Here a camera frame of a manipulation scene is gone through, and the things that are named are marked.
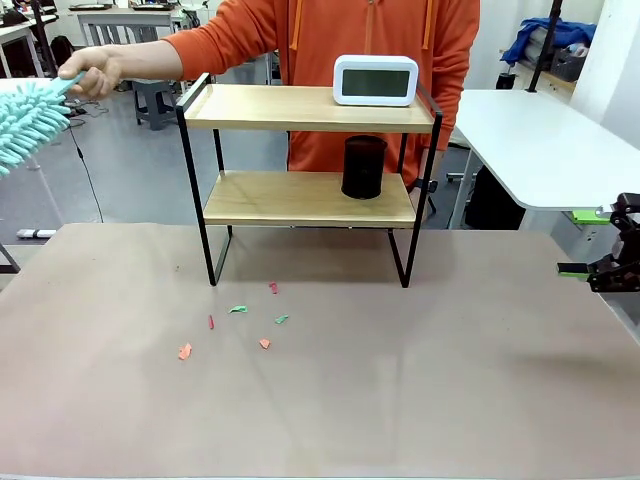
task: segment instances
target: gray floor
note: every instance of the gray floor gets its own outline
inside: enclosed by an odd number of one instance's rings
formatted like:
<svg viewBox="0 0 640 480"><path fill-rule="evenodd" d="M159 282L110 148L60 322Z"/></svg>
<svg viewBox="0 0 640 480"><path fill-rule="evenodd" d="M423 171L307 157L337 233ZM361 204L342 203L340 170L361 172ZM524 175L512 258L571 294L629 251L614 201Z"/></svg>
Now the gray floor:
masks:
<svg viewBox="0 0 640 480"><path fill-rule="evenodd" d="M263 61L235 68L218 78L222 83L264 83ZM136 125L131 92L114 93L102 106L108 113L82 116L86 124L74 128L102 207L105 222L194 224L195 213L184 164L178 127L162 131ZM99 113L87 106L91 114ZM191 132L202 200L217 177L211 132ZM235 170L284 170L287 136L284 132L221 133L225 163ZM450 149L440 176L462 171L467 152ZM64 222L96 222L98 213L87 176L70 133L41 150L36 160L50 185ZM444 228L451 214L457 184L440 179L433 196L437 207L428 228ZM0 180L0 242L17 243L22 228L55 229L54 210L36 172L26 168Z"/></svg>

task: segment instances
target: orange paper scrap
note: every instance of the orange paper scrap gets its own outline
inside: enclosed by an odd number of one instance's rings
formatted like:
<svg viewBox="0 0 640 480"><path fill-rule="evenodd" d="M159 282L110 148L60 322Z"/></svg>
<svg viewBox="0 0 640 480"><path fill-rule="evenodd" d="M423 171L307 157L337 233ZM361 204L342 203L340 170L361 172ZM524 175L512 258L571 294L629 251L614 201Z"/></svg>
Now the orange paper scrap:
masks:
<svg viewBox="0 0 640 480"><path fill-rule="evenodd" d="M178 358L180 360L186 360L191 355L191 344L187 343L184 347L180 347L180 353Z"/></svg>

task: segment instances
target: sleeve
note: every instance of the sleeve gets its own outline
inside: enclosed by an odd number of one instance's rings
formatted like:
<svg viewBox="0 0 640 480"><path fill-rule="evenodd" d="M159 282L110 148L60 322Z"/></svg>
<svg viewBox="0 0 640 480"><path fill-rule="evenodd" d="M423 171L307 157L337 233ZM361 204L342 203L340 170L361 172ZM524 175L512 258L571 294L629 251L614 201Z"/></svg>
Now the sleeve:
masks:
<svg viewBox="0 0 640 480"><path fill-rule="evenodd" d="M433 99L444 113L438 150L446 150L458 114L471 46L480 24L480 0L445 0L438 9L433 56Z"/></svg>
<svg viewBox="0 0 640 480"><path fill-rule="evenodd" d="M206 25L166 37L180 55L183 80L229 68L276 49L274 0L226 0Z"/></svg>

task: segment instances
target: white digital clock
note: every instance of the white digital clock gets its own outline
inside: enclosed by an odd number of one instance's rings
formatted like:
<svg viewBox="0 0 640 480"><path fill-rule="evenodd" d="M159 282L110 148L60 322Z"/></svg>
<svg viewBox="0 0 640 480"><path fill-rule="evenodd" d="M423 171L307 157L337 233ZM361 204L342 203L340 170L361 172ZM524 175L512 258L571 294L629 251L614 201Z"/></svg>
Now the white digital clock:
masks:
<svg viewBox="0 0 640 480"><path fill-rule="evenodd" d="M418 64L408 57L342 55L333 70L340 105L407 107L416 96Z"/></svg>

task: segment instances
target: microfiber duster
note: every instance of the microfiber duster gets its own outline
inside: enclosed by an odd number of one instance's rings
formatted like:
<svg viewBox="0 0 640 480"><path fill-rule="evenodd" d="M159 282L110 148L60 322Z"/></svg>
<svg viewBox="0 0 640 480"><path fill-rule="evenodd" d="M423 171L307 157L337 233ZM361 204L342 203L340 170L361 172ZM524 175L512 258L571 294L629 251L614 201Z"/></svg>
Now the microfiber duster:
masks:
<svg viewBox="0 0 640 480"><path fill-rule="evenodd" d="M45 86L30 83L0 94L0 177L69 126L65 115L71 110L62 105L64 94L83 76L56 78Z"/></svg>

